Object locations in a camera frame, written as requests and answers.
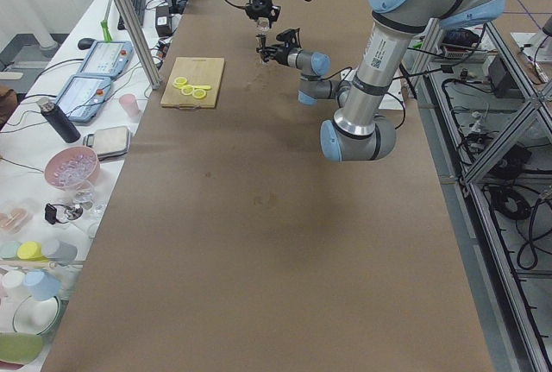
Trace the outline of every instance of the computer keyboard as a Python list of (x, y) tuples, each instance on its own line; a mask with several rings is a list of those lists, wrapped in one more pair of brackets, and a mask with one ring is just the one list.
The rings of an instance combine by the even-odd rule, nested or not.
[[(146, 0), (130, 0), (133, 7), (135, 7), (136, 15), (138, 16), (138, 21), (140, 25), (144, 25), (144, 14), (146, 13)], [(122, 17), (119, 16), (119, 23), (117, 24), (117, 29), (126, 29), (124, 27), (124, 21)]]

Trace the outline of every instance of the black mouse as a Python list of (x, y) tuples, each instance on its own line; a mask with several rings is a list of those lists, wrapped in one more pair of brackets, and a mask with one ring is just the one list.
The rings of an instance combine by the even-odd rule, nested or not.
[(77, 47), (79, 50), (87, 50), (88, 48), (92, 47), (92, 44), (94, 44), (93, 38), (82, 38), (78, 41)]

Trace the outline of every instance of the white pipe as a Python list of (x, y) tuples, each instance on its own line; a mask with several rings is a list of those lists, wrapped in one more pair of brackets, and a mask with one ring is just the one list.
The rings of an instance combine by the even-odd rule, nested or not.
[(34, 35), (41, 48), (50, 49), (58, 46), (58, 43), (48, 33), (44, 22), (36, 14), (30, 0), (5, 0), (5, 2), (12, 3), (14, 8), (11, 12), (17, 13), (24, 23), (24, 28)]

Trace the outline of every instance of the black thermos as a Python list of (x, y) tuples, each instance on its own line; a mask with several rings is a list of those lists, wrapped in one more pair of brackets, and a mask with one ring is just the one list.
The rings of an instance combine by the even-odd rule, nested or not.
[(75, 125), (69, 120), (63, 110), (48, 98), (41, 98), (37, 104), (41, 108), (41, 114), (48, 120), (56, 132), (67, 143), (76, 142), (80, 138)]

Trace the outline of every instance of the wooden cutting board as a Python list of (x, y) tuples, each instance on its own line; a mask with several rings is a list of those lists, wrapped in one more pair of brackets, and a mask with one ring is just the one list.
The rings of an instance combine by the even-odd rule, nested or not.
[[(161, 106), (215, 108), (223, 70), (223, 58), (177, 57), (161, 98)], [(185, 96), (180, 89), (173, 86), (177, 77), (186, 77), (189, 85), (210, 85), (211, 90), (208, 90), (207, 96), (200, 100), (193, 96)]]

